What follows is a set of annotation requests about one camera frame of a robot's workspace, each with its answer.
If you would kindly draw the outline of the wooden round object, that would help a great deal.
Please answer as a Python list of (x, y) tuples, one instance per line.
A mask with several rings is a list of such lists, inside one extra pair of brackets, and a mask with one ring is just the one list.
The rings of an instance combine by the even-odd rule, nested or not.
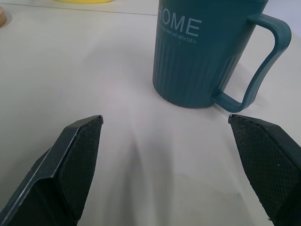
[(0, 28), (11, 22), (11, 15), (0, 6)]

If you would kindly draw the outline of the teal HOME mug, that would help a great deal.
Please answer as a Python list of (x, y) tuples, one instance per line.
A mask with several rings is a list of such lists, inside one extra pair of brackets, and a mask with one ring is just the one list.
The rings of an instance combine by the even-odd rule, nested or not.
[[(230, 113), (251, 105), (266, 74), (288, 48), (292, 32), (263, 13), (268, 0), (159, 0), (153, 86), (186, 108), (214, 104)], [(249, 83), (243, 100), (225, 94), (256, 26), (270, 30), (274, 48)]]

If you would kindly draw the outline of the yellow round object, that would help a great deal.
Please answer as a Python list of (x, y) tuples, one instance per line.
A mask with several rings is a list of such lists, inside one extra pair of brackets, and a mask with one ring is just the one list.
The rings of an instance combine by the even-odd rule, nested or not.
[(72, 3), (72, 4), (99, 4), (99, 3), (111, 2), (113, 0), (55, 0), (55, 1)]

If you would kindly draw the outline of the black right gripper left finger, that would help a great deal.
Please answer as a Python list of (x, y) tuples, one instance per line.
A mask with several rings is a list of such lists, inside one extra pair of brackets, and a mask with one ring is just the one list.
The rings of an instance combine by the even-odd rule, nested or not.
[(0, 226), (77, 226), (95, 173), (103, 117), (64, 128), (33, 164), (6, 206)]

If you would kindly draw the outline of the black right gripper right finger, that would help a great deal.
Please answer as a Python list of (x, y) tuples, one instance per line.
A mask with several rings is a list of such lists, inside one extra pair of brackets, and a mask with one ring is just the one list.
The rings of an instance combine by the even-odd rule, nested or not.
[(301, 147), (278, 125), (232, 114), (244, 172), (274, 226), (301, 226)]

